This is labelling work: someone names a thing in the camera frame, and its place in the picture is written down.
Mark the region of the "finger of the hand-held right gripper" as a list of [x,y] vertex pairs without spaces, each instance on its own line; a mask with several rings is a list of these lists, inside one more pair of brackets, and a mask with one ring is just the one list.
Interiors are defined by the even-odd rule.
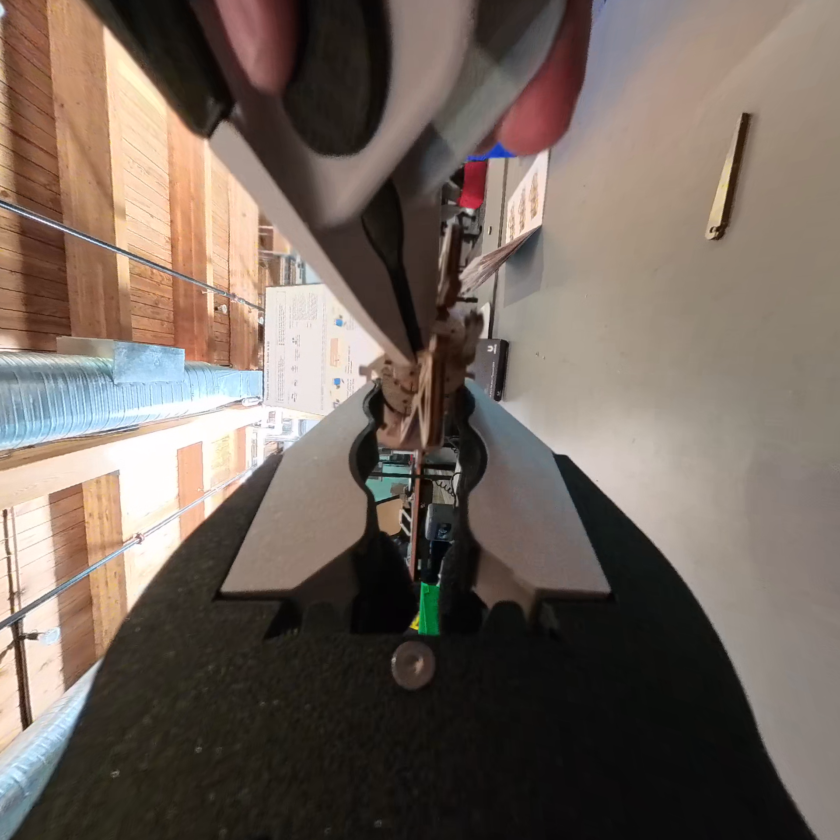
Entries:
[[335,297],[394,361],[416,359],[392,280],[361,221],[313,231],[260,162],[242,133],[222,121],[210,139],[213,152],[255,199],[269,221],[314,268]]
[[441,226],[441,190],[459,167],[436,129],[426,128],[394,171],[404,226],[403,263],[420,329],[435,312]]

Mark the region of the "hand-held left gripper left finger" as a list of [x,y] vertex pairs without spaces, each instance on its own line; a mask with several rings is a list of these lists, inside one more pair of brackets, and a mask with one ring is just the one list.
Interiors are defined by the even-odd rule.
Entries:
[[379,388],[363,385],[281,457],[221,597],[408,601],[408,572],[366,486],[380,404]]

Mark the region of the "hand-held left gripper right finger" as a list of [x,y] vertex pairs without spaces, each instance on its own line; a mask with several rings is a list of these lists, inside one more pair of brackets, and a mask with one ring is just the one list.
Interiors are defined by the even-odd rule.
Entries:
[[553,451],[468,381],[468,429],[483,468],[467,492],[466,524],[477,550],[467,592],[482,602],[602,600],[612,594]]

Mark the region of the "wooden model assembly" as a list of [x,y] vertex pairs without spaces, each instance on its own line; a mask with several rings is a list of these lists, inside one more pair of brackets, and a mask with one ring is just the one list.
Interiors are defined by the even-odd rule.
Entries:
[[443,446],[445,419],[454,394],[466,383],[484,318],[461,295],[459,255],[464,232],[458,220],[445,228],[438,261],[436,311],[427,347],[416,361],[397,363],[382,354],[360,367],[360,376],[379,387],[383,407],[376,431],[386,448],[433,452]]

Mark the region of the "tapered wooden model stick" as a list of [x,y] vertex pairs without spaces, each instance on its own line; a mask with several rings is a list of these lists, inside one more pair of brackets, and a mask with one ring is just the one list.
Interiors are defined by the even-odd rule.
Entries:
[[707,241],[718,241],[728,231],[752,119],[753,115],[750,112],[742,112],[736,122],[707,220]]

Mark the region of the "person's right hand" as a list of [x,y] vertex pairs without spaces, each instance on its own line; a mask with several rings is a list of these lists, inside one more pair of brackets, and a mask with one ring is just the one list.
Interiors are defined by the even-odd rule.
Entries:
[[[298,1],[215,1],[213,16],[250,85],[280,96],[298,68],[306,13]],[[518,100],[481,142],[516,155],[536,154],[568,131],[585,80],[592,2],[569,1],[550,53]]]

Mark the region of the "red object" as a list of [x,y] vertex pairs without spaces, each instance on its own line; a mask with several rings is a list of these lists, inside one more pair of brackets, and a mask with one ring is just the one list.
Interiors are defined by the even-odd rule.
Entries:
[[488,161],[468,160],[463,166],[463,184],[458,197],[458,206],[464,209],[479,209],[486,195]]

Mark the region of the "instruction booklet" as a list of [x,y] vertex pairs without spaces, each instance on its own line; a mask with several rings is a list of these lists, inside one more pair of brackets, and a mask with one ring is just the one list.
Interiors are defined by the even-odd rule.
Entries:
[[471,297],[541,230],[550,155],[550,150],[536,155],[520,182],[514,187],[505,187],[503,195],[507,201],[497,212],[486,210],[480,255],[460,273],[463,298]]

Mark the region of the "white information board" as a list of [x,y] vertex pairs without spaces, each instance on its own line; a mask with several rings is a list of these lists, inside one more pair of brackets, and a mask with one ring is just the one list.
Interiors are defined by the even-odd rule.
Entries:
[[323,284],[265,293],[264,404],[319,415],[368,381],[382,348]]

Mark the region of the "small black box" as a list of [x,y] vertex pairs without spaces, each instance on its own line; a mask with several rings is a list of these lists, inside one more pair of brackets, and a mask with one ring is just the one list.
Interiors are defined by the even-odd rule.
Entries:
[[502,400],[508,371],[510,344],[504,339],[479,339],[469,367],[473,380],[491,399]]

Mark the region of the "silver ventilation duct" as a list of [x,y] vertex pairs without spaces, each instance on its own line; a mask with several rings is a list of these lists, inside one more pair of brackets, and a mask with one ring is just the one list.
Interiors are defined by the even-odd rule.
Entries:
[[1,754],[1,838],[14,837],[67,749],[96,675],[98,661],[22,731]]
[[1,449],[191,417],[264,395],[262,371],[185,364],[175,381],[116,382],[113,361],[2,352]]

